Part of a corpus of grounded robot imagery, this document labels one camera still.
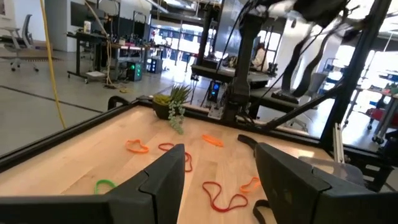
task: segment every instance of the concrete floor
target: concrete floor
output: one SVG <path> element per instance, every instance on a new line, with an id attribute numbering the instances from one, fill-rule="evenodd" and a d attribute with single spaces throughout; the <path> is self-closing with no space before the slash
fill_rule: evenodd
<path id="1" fill-rule="evenodd" d="M 9 53 L 2 49 L 0 55 L 8 56 Z M 141 95 L 169 91 L 170 87 L 176 83 L 193 84 L 189 72 L 184 73 L 181 69 L 170 68 L 170 71 L 161 75 L 145 74 L 140 82 L 124 84 L 130 91 L 120 93 L 118 90 L 103 88 L 100 82 L 90 82 L 86 85 L 80 77 L 68 78 L 67 70 L 75 69 L 75 54 L 54 52 L 54 57 L 63 59 L 61 62 L 54 62 L 54 67 L 58 96 L 63 102 L 61 109 L 68 126 L 106 111 L 107 102 L 111 96 L 118 95 L 132 101 Z M 88 61 L 83 61 L 82 70 L 88 69 L 88 64 Z M 15 72 L 11 71 L 8 63 L 0 63 L 0 65 L 2 65 L 0 154 L 62 130 L 53 101 L 48 62 L 36 62 L 40 69 L 37 73 L 25 64 L 22 64 L 21 68 Z M 194 104 L 201 102 L 208 84 L 209 80 L 203 78 L 198 82 L 193 99 Z M 333 100 L 326 100 L 317 110 L 308 111 L 298 117 L 307 122 L 310 135 L 320 137 L 333 102 Z M 258 114 L 260 120 L 263 121 L 282 115 L 283 113 L 268 108 L 261 108 Z M 343 130 L 344 143 L 377 150 L 378 145 L 371 141 L 373 132 L 366 129 L 368 121 L 369 118 L 366 115 L 353 113 L 349 125 Z M 393 172 L 389 183 L 398 189 L 398 172 Z"/>

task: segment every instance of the wooden tabletop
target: wooden tabletop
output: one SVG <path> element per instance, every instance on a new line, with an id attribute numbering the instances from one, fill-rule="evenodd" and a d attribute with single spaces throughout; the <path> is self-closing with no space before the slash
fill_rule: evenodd
<path id="1" fill-rule="evenodd" d="M 246 194 L 247 207 L 228 213 L 212 210 L 201 187 L 204 181 L 219 182 L 223 191 L 216 204 L 227 207 L 230 198 L 239 193 L 239 186 L 258 175 L 253 151 L 236 139 L 238 134 L 266 142 L 295 157 L 330 160 L 319 149 L 196 119 L 186 118 L 183 128 L 185 134 L 179 135 L 167 121 L 159 120 L 152 109 L 136 107 L 1 173 L 0 195 L 90 195 L 98 180 L 121 184 L 148 166 L 164 153 L 157 148 L 159 144 L 184 143 L 185 150 L 192 155 L 193 171 L 185 174 L 178 223 L 257 223 L 252 215 L 254 202 L 266 198 L 260 187 Z M 208 144 L 202 140 L 202 134 L 222 139 L 224 147 Z M 149 152 L 127 151 L 124 144 L 129 139 L 141 139 L 149 146 Z M 261 211 L 267 223 L 275 223 L 269 209 Z"/>

